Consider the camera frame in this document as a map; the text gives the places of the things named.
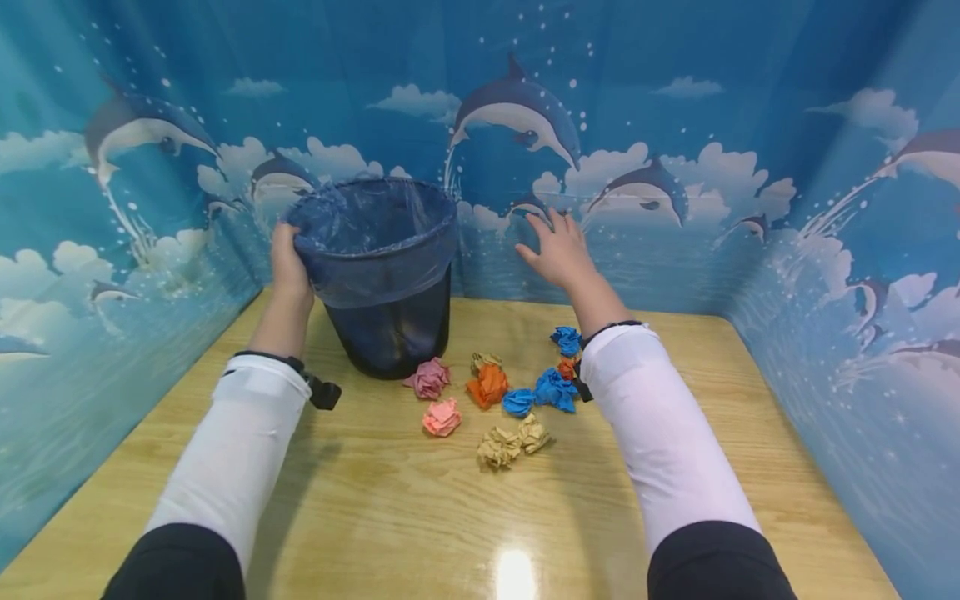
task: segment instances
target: ocean illustration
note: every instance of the ocean illustration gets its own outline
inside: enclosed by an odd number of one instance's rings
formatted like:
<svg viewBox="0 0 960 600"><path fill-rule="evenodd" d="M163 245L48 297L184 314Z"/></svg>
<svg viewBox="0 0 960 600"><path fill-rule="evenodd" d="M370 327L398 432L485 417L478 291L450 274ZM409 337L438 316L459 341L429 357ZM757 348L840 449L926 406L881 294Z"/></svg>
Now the ocean illustration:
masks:
<svg viewBox="0 0 960 600"><path fill-rule="evenodd" d="M457 295L566 302L514 249L552 207L632 308L731 321L900 595L955 597L960 13L881 4L0 7L0 568L290 205L395 177L456 202Z"/></svg>

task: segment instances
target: white sleeve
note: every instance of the white sleeve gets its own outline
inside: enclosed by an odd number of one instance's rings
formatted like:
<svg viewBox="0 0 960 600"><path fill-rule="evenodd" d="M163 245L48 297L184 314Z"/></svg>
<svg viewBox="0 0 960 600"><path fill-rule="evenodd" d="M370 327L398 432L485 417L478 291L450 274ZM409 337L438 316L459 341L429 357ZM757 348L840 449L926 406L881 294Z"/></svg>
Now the white sleeve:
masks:
<svg viewBox="0 0 960 600"><path fill-rule="evenodd" d="M647 326L619 325L587 344L580 370L620 446L652 555L671 533L720 520L760 532L696 398Z"/></svg>
<svg viewBox="0 0 960 600"><path fill-rule="evenodd" d="M236 551L246 576L256 529L310 388L264 356L235 356L147 524L200 525Z"/></svg>

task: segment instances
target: crumpled paper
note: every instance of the crumpled paper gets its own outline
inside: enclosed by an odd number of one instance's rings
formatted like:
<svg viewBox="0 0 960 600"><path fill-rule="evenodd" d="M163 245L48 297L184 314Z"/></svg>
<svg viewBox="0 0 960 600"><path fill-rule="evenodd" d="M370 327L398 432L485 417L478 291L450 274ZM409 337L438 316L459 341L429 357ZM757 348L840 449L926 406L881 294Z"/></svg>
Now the crumpled paper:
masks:
<svg viewBox="0 0 960 600"><path fill-rule="evenodd" d="M444 386L450 383L450 369L436 356L421 363L417 372L403 380L403 385L413 388L417 397L436 400Z"/></svg>
<svg viewBox="0 0 960 600"><path fill-rule="evenodd" d="M508 468L520 455L520 437L499 427L484 434L477 456L492 468Z"/></svg>
<svg viewBox="0 0 960 600"><path fill-rule="evenodd" d="M477 378L467 382L467 391L483 410L489 410L491 406L503 399L507 389L507 374L490 363L481 365Z"/></svg>
<svg viewBox="0 0 960 600"><path fill-rule="evenodd" d="M560 354L567 358L573 358L580 353L580 333L573 327L557 327L550 339L560 347Z"/></svg>
<svg viewBox="0 0 960 600"><path fill-rule="evenodd" d="M473 358L470 360L470 371L473 372L473 375L479 375L480 368L484 365L496 365L502 369L503 359L489 352L474 352Z"/></svg>
<svg viewBox="0 0 960 600"><path fill-rule="evenodd" d="M534 388L534 403L538 406L549 404L565 413L576 413L573 397L577 395L577 388L572 381L567 381L554 367L543 372L537 379Z"/></svg>
<svg viewBox="0 0 960 600"><path fill-rule="evenodd" d="M534 391L526 388L511 390L503 396L503 410L518 419L526 417L534 407Z"/></svg>
<svg viewBox="0 0 960 600"><path fill-rule="evenodd" d="M520 445L527 454L533 454L553 438L533 413L520 424Z"/></svg>
<svg viewBox="0 0 960 600"><path fill-rule="evenodd" d="M462 420L457 410L457 400L450 398L443 402L430 402L430 408L423 415L423 426L438 438L445 438L453 433Z"/></svg>
<svg viewBox="0 0 960 600"><path fill-rule="evenodd" d="M573 381L577 378L577 372L573 370L573 359L572 358L561 358L560 364L557 365L557 371L560 372L560 375L567 381Z"/></svg>

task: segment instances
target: black trash can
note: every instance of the black trash can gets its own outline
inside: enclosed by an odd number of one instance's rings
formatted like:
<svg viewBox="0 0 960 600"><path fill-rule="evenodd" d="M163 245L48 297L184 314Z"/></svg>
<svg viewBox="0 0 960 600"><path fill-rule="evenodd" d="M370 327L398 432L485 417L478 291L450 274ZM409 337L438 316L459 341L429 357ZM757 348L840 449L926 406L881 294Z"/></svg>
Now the black trash can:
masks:
<svg viewBox="0 0 960 600"><path fill-rule="evenodd" d="M317 296L357 369L400 379L446 350L456 203L403 178L327 185L285 220Z"/></svg>

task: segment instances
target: beige crumpled paper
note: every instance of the beige crumpled paper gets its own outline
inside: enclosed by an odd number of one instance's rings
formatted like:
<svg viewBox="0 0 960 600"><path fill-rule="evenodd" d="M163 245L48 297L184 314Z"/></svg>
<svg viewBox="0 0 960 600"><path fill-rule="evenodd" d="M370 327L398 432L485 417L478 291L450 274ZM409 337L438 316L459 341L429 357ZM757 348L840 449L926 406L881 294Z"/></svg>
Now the beige crumpled paper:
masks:
<svg viewBox="0 0 960 600"><path fill-rule="evenodd" d="M484 365L496 365L502 369L503 359L489 352L474 352L473 359L470 361L470 370L473 371L473 374L480 374L480 368Z"/></svg>
<svg viewBox="0 0 960 600"><path fill-rule="evenodd" d="M480 441L477 456L492 468L509 467L520 455L520 438L509 431L494 427Z"/></svg>
<svg viewBox="0 0 960 600"><path fill-rule="evenodd" d="M530 413L520 424L520 445L527 454L533 454L541 449L551 440L543 423L537 420L537 417Z"/></svg>

